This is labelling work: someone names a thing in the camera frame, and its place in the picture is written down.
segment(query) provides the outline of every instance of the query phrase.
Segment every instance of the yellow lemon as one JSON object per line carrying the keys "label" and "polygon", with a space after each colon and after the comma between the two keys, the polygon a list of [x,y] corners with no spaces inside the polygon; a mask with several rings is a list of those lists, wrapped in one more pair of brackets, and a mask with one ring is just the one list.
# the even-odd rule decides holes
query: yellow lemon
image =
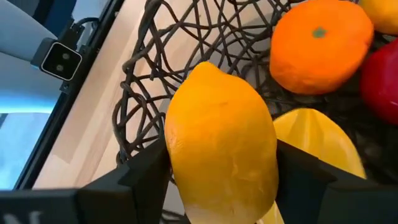
{"label": "yellow lemon", "polygon": [[192,224],[253,224],[278,187],[268,108],[246,81],[200,63],[175,92],[165,138]]}

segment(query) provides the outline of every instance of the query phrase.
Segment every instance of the white wall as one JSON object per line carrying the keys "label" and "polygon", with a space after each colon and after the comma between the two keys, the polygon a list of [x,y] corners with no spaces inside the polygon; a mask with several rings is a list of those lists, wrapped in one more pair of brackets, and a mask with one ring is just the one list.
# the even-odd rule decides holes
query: white wall
{"label": "white wall", "polygon": [[49,114],[7,115],[0,128],[0,189],[12,189],[25,166]]}

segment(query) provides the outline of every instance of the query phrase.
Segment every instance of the fruit basket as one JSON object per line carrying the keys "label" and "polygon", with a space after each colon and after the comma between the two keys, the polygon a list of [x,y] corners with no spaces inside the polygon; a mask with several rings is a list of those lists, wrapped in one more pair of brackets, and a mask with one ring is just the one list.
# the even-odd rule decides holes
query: fruit basket
{"label": "fruit basket", "polygon": [[[210,61],[222,71],[247,80],[262,96],[273,118],[295,108],[324,113],[350,137],[370,179],[398,183],[394,165],[398,130],[364,104],[359,72],[336,91],[316,96],[294,94],[271,77],[270,40],[275,26],[300,2],[147,0],[133,53],[123,64],[123,97],[112,117],[120,145],[116,162],[126,162],[163,135],[165,112],[175,91],[195,65]],[[370,51],[388,44],[391,38],[376,32]],[[167,215],[182,218],[174,213]]]}

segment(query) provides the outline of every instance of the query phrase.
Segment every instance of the red apple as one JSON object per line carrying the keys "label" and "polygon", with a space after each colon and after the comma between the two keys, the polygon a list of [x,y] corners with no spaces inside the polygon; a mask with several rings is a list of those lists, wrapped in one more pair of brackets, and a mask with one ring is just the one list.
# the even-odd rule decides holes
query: red apple
{"label": "red apple", "polygon": [[398,125],[398,39],[364,62],[361,94],[377,115]]}

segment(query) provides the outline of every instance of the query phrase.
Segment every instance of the orange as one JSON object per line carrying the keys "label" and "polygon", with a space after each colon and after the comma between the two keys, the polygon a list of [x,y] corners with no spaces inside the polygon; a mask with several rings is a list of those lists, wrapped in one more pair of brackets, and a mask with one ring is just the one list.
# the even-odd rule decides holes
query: orange
{"label": "orange", "polygon": [[192,224],[252,224],[271,208],[279,182],[275,129],[246,81],[197,65],[170,102],[165,138]]}
{"label": "orange", "polygon": [[275,27],[270,70],[285,89],[304,95],[339,88],[358,69],[373,39],[373,24],[349,1],[309,0]]}

